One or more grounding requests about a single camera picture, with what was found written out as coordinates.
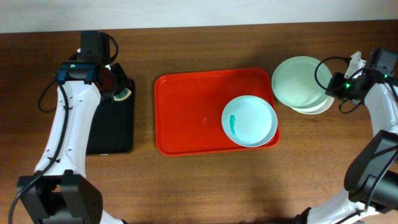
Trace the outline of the mint green plate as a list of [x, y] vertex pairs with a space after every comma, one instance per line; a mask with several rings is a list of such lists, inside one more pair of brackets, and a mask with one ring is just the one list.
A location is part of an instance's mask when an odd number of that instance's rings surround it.
[[328, 96], [325, 88], [332, 74], [319, 60], [298, 56], [282, 62], [272, 75], [272, 90], [283, 104], [293, 108], [311, 108]]

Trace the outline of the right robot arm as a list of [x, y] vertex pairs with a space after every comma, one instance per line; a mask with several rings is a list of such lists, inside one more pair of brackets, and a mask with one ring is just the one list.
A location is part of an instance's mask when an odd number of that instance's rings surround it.
[[362, 218], [397, 210], [397, 85], [375, 73], [364, 104], [373, 138], [350, 164], [344, 188], [318, 207], [308, 207], [294, 223], [358, 223]]

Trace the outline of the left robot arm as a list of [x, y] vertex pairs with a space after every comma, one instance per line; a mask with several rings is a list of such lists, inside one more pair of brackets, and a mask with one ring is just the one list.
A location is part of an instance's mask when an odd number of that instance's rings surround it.
[[34, 174], [19, 177], [8, 221], [20, 200], [34, 223], [124, 223], [104, 210], [85, 160], [97, 107], [105, 98], [126, 99], [130, 80], [118, 63], [67, 61], [53, 84], [58, 98], [49, 140]]

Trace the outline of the white plate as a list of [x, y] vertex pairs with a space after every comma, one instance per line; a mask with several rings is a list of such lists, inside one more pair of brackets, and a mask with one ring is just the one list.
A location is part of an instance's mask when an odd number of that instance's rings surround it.
[[333, 104], [334, 98], [328, 97], [323, 103], [320, 105], [311, 107], [311, 108], [293, 108], [292, 109], [296, 112], [302, 113], [302, 114], [320, 114], [325, 112], [327, 109], [330, 108], [330, 106]]

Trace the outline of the light blue plate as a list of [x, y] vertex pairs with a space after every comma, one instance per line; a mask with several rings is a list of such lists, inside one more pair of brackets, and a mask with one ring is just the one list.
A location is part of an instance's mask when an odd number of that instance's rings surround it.
[[224, 133], [242, 147], [259, 147], [271, 142], [277, 132], [274, 108], [266, 100], [243, 95], [231, 100], [221, 114]]

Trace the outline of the green stained sponge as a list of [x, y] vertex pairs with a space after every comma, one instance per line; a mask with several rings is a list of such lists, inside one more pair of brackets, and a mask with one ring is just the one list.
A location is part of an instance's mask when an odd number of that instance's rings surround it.
[[132, 91], [128, 88], [124, 88], [120, 93], [113, 96], [114, 101], [124, 101], [130, 97]]

